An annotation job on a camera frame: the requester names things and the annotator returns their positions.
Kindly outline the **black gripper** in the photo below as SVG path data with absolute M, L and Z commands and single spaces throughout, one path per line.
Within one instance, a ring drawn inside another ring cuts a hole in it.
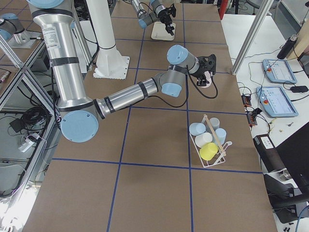
M 165 24 L 165 30 L 170 35 L 174 35 L 174 25 L 172 24 L 171 15 L 168 13 L 168 8 L 162 9 L 158 12 L 158 18 L 160 19 L 161 23 Z
M 190 74 L 197 79 L 197 86 L 210 86 L 216 73 L 216 55 L 200 56 L 195 60 Z

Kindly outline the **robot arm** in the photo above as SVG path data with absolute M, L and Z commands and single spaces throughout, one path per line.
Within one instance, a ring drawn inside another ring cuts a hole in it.
M 166 32 L 174 36 L 175 27 L 172 24 L 172 17 L 176 16 L 174 3 L 165 7 L 161 0 L 151 0 L 149 5 L 140 0 L 125 0 L 124 2 L 133 7 L 141 28 L 145 29 L 155 22 L 161 22 L 165 25 Z
M 178 97 L 188 76 L 197 79 L 197 86 L 206 87 L 216 72 L 216 56 L 195 57 L 181 45 L 172 46 L 167 52 L 170 63 L 166 73 L 159 73 L 143 82 L 127 87 L 103 99 L 92 100 L 86 94 L 79 59 L 73 41 L 72 26 L 74 3 L 72 0 L 28 0 L 33 21 L 43 33 L 45 45 L 54 72 L 60 102 L 60 129 L 70 141 L 76 143 L 92 139 L 98 131 L 98 117 L 104 119 L 118 110 L 129 108 L 157 92 Z M 106 0 L 87 0 L 94 33 L 97 36 L 98 59 L 95 78 L 125 79 L 129 57 L 122 56 L 116 48 L 112 22 Z M 174 35 L 172 17 L 176 8 L 165 7 L 160 0 L 150 0 L 152 12 L 147 14 L 139 0 L 129 3 L 135 10 L 139 25 L 144 29 L 160 21 L 165 30 Z

